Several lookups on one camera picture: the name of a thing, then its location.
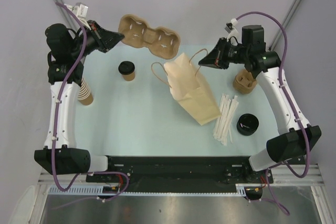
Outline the cream paper takeout bag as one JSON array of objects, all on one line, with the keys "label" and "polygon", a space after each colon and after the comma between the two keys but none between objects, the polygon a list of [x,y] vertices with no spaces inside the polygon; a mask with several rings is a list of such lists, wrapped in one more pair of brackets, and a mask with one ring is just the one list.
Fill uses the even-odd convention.
[{"label": "cream paper takeout bag", "polygon": [[173,99],[199,125],[207,124],[221,116],[221,112],[206,78],[195,67],[192,57],[180,54],[175,60],[160,65],[167,80],[158,79],[170,88]]}]

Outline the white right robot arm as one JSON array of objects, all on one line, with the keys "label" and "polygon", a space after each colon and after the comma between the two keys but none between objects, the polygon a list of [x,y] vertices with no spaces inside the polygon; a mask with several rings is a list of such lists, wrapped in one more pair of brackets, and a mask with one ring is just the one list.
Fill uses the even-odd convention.
[{"label": "white right robot arm", "polygon": [[254,183],[261,170],[274,167],[290,159],[305,156],[321,137],[319,126],[312,126],[301,112],[285,81],[281,60],[274,51],[266,50],[264,28],[247,25],[242,28],[241,42],[233,45],[222,37],[214,49],[199,61],[199,66],[227,69],[230,63],[243,64],[263,89],[274,113],[279,136],[270,139],[266,148],[249,158],[250,165],[242,169],[243,179]]}]

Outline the brown paper coffee cup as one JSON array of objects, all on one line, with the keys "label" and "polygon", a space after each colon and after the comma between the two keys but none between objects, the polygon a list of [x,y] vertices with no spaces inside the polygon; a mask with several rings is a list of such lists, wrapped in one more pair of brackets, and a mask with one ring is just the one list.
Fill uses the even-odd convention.
[{"label": "brown paper coffee cup", "polygon": [[121,62],[118,71],[125,81],[132,81],[135,78],[135,65],[131,61]]}]

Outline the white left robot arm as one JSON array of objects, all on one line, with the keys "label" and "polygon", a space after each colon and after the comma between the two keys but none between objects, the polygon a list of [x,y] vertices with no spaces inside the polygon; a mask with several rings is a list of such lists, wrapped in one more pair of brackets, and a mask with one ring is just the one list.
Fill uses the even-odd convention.
[{"label": "white left robot arm", "polygon": [[49,26],[45,35],[50,48],[47,59],[51,113],[47,139],[43,149],[34,152],[34,160],[50,174],[98,172],[103,181],[110,182],[116,169],[108,164],[108,158],[76,147],[76,103],[84,69],[81,59],[95,50],[108,52],[124,35],[102,28],[94,20],[83,32],[57,23]]}]

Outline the brown pulp two-cup carrier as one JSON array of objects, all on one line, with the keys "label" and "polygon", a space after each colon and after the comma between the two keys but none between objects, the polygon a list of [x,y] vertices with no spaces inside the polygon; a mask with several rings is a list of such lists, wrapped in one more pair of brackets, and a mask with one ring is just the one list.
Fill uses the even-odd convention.
[{"label": "brown pulp two-cup carrier", "polygon": [[146,20],[132,14],[120,19],[118,32],[124,34],[122,42],[133,48],[147,48],[151,54],[165,59],[173,59],[181,43],[177,32],[159,26],[152,28]]}]

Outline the black coffee cup lid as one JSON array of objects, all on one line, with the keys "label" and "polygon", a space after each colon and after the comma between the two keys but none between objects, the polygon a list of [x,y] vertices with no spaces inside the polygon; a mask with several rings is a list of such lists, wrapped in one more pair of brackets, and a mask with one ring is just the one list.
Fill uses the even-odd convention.
[{"label": "black coffee cup lid", "polygon": [[118,66],[118,71],[122,75],[129,75],[135,71],[135,65],[131,61],[123,61]]}]

